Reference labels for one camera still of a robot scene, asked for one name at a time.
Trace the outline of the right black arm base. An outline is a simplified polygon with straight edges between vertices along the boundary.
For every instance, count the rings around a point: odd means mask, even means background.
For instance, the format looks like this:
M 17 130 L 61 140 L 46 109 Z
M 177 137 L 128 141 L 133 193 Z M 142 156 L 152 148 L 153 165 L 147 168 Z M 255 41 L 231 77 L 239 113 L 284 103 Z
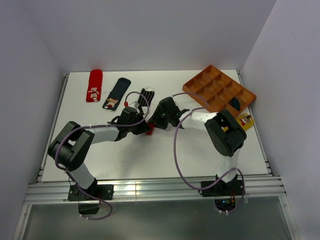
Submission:
M 244 198 L 245 189 L 243 181 L 238 179 L 238 176 L 236 175 L 235 178 L 228 183 L 221 180 L 211 188 L 198 190 L 198 193 L 202 197 L 224 197 L 214 200 L 215 207 L 219 211 L 230 212 L 237 206 L 236 197 L 239 196 Z

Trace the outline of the black white striped sock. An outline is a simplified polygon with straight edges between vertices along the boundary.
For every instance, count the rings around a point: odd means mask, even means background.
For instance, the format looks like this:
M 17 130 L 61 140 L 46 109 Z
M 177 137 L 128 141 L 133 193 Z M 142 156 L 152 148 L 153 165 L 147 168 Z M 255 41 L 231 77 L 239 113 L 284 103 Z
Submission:
M 152 87 L 143 87 L 138 97 L 138 110 L 141 114 L 145 114 L 144 109 L 148 109 L 155 96 L 155 90 Z

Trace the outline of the yellow sock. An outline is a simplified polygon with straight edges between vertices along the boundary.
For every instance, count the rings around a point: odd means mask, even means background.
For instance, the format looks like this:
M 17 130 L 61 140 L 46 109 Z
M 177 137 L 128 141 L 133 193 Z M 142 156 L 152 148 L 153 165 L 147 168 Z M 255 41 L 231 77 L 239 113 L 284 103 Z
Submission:
M 243 128 L 244 131 L 250 129 L 255 123 L 253 117 L 248 113 L 243 113 L 239 115 L 236 118 L 236 121 L 239 123 L 239 125 Z

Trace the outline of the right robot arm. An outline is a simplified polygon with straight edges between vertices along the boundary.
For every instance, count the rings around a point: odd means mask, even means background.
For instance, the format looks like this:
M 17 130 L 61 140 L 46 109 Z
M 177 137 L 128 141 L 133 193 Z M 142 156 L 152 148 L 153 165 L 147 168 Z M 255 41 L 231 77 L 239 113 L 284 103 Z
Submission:
M 197 112 L 197 110 L 197 108 L 181 110 L 172 97 L 166 97 L 158 103 L 148 122 L 163 130 L 167 129 L 168 125 L 175 127 L 173 137 L 174 162 L 178 174 L 188 186 L 191 186 L 191 184 L 183 176 L 177 159 L 178 130 L 196 129 L 207 132 L 216 151 L 221 155 L 215 181 L 216 189 L 220 194 L 227 195 L 233 190 L 234 183 L 238 180 L 237 172 L 240 172 L 238 170 L 238 157 L 240 149 L 247 139 L 247 134 L 226 109 L 211 113 Z

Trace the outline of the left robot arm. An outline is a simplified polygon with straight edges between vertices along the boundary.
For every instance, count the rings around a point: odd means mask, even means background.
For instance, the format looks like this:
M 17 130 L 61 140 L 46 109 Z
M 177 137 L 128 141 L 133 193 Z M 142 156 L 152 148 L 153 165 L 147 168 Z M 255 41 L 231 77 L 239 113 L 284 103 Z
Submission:
M 93 144 L 117 142 L 132 133 L 140 135 L 151 131 L 143 115 L 133 107 L 125 107 L 119 116 L 106 124 L 81 126 L 69 121 L 48 147 L 57 168 L 66 171 L 80 187 L 79 194 L 91 200 L 98 194 L 98 181 L 90 173 L 85 158 Z

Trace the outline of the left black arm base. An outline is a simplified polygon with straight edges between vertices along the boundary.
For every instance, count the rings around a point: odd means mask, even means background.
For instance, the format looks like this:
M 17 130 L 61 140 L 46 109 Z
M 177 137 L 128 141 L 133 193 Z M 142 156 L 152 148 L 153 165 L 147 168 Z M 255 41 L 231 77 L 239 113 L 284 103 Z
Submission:
M 81 215 L 92 216 L 98 213 L 102 201 L 113 199 L 113 184 L 98 184 L 93 187 L 91 194 L 80 190 L 76 185 L 69 187 L 67 200 L 69 202 L 78 202 L 78 212 Z

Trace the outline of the plain navy ankle sock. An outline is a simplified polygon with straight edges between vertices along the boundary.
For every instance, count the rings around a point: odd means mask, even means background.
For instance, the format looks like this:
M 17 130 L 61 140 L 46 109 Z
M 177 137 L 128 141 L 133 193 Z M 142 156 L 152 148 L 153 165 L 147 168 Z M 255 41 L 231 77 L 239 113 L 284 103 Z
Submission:
M 229 104 L 238 112 L 241 110 L 241 104 L 237 98 L 232 98 Z

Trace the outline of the red sock with santa pattern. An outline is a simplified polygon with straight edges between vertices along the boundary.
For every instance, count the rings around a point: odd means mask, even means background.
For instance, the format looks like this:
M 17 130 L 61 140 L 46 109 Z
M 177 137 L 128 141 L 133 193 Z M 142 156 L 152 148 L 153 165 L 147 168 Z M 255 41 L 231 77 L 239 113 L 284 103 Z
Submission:
M 153 134 L 154 128 L 155 128 L 155 123 L 154 122 L 148 122 L 148 131 L 146 131 L 145 133 L 149 136 L 151 136 Z

